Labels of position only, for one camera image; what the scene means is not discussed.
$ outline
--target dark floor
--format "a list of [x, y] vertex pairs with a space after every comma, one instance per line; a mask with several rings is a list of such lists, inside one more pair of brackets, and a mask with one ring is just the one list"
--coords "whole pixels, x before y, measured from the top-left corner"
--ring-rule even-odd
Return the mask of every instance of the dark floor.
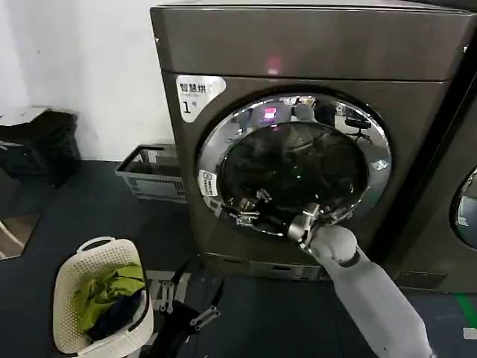
[[[0, 261], [1, 357], [59, 357], [51, 337], [56, 270], [97, 236], [130, 238], [147, 270], [175, 270], [198, 254], [187, 206], [138, 201], [114, 174], [115, 163], [86, 162], [59, 191], [2, 187], [0, 219], [42, 213], [24, 254]], [[220, 276], [192, 268], [186, 302], [204, 308]], [[407, 292], [439, 357], [475, 357], [453, 295]], [[374, 357], [331, 283], [227, 277], [222, 316], [180, 354], [192, 357]]]

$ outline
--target green clothing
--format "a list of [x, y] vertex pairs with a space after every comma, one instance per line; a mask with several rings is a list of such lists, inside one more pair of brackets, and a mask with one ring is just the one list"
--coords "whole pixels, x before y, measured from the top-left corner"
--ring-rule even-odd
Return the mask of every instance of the green clothing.
[[121, 267], [91, 279], [76, 292], [73, 301], [79, 316], [78, 329], [85, 333], [120, 296], [131, 296], [144, 286], [140, 266]]

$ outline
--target printed number 1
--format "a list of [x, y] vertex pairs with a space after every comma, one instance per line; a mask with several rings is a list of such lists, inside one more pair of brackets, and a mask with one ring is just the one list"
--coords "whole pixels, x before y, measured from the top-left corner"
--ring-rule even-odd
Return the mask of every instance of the printed number 1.
[[184, 103], [184, 107], [186, 108], [184, 113], [191, 113], [191, 111], [189, 110], [189, 104], [187, 103], [187, 101], [184, 101], [183, 103]]

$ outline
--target washing machine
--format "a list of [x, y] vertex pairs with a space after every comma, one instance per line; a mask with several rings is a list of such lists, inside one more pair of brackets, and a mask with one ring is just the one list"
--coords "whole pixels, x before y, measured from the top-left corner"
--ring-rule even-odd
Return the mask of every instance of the washing machine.
[[284, 227], [316, 198], [320, 224], [370, 247], [476, 19], [406, 1], [268, 2], [153, 7], [162, 80], [206, 266], [320, 280]]
[[420, 182], [401, 189], [404, 201], [379, 231], [391, 243], [382, 264], [402, 287], [477, 292], [477, 34], [467, 52], [466, 95], [427, 165], [413, 168]]

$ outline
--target white plastic basket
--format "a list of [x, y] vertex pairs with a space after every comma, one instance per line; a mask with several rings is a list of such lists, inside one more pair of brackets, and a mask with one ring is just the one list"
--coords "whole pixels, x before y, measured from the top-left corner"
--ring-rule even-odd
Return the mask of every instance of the white plastic basket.
[[[86, 249], [96, 242], [103, 245]], [[154, 314], [148, 293], [133, 323], [119, 332], [91, 343], [78, 330], [78, 315], [73, 305], [76, 291], [88, 280], [128, 264], [141, 265], [136, 246], [126, 239], [98, 237], [82, 244], [76, 255], [60, 268], [54, 287], [53, 338], [57, 349], [70, 357], [122, 358], [141, 348], [150, 339], [154, 328]]]

